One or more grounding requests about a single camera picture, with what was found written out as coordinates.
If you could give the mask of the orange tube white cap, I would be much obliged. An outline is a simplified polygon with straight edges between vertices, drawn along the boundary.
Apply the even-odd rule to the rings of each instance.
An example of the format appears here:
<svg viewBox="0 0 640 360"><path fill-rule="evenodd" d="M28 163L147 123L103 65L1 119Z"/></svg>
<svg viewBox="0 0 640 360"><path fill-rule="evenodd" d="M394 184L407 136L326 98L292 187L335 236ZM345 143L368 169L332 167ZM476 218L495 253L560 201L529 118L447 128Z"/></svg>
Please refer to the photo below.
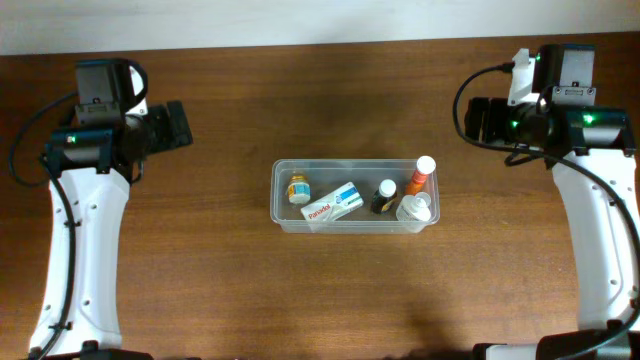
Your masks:
<svg viewBox="0 0 640 360"><path fill-rule="evenodd" d="M428 155L421 156L416 161L416 167L411 179L405 187L406 195L416 195L424 188L427 180L436 170L436 161Z"/></svg>

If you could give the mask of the white plastic bottle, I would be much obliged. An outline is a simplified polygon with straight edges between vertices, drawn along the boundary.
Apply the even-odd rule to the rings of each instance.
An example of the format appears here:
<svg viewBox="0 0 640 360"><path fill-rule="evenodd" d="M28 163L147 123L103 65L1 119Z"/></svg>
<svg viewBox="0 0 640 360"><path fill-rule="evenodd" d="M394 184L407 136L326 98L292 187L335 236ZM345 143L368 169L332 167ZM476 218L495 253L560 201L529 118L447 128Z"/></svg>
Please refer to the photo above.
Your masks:
<svg viewBox="0 0 640 360"><path fill-rule="evenodd" d="M398 221L427 222L432 217L430 205L431 197L428 193L405 195L396 210L396 218Z"/></svg>

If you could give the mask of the dark bottle white cap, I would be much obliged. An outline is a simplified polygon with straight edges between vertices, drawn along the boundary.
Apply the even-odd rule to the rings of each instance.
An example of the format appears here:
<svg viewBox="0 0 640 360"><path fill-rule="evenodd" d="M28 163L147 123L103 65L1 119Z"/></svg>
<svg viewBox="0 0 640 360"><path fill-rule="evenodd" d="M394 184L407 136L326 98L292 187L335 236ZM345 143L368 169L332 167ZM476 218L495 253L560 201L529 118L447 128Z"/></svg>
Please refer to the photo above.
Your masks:
<svg viewBox="0 0 640 360"><path fill-rule="evenodd" d="M383 180L374 193L371 211L374 214L387 213L393 206L397 197L397 185L391 179Z"/></svg>

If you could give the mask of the small amber jar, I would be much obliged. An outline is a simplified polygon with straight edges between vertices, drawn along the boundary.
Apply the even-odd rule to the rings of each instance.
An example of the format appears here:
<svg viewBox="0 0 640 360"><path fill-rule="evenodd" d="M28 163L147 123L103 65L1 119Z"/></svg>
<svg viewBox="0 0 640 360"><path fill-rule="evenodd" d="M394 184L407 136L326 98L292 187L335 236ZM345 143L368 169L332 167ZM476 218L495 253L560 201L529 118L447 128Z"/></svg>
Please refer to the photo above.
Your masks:
<svg viewBox="0 0 640 360"><path fill-rule="evenodd" d="M291 204L306 204L311 199L311 187L304 175L293 175L287 186L287 197Z"/></svg>

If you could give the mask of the white Panadol box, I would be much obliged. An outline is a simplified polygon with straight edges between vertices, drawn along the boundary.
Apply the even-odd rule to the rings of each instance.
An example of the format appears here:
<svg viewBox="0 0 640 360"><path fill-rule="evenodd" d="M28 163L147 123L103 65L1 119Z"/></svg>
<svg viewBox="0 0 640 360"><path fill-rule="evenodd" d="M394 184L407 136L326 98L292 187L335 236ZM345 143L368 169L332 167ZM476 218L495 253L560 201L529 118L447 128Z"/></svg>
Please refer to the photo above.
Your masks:
<svg viewBox="0 0 640 360"><path fill-rule="evenodd" d="M306 221L335 221L364 205L364 200L353 182L347 182L331 193L303 207Z"/></svg>

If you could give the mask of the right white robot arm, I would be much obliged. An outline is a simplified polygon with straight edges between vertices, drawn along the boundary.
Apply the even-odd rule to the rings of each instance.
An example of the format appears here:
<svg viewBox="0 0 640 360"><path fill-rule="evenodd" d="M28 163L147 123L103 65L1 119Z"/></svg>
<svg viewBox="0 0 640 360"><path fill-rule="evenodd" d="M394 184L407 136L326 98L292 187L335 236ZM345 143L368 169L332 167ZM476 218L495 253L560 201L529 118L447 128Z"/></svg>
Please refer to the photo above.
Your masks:
<svg viewBox="0 0 640 360"><path fill-rule="evenodd" d="M522 48L492 68L510 74L508 96L475 97L453 119L465 142L506 153L508 167L544 161L566 210L579 284L576 331L477 344L474 359L639 356L637 147L627 112L595 103L594 60L589 45Z"/></svg>

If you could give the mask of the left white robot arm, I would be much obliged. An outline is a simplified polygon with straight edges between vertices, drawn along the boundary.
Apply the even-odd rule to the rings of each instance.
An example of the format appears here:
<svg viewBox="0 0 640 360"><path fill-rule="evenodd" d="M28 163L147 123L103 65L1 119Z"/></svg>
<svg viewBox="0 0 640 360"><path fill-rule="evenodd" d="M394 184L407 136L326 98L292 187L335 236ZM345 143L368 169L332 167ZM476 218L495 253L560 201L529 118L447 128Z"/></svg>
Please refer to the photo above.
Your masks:
<svg viewBox="0 0 640 360"><path fill-rule="evenodd" d="M149 106L149 80L122 58L76 64L70 119L39 161L47 173L52 233L31 359L146 359L125 350L116 305L119 234L131 187L156 153L189 146L183 105Z"/></svg>

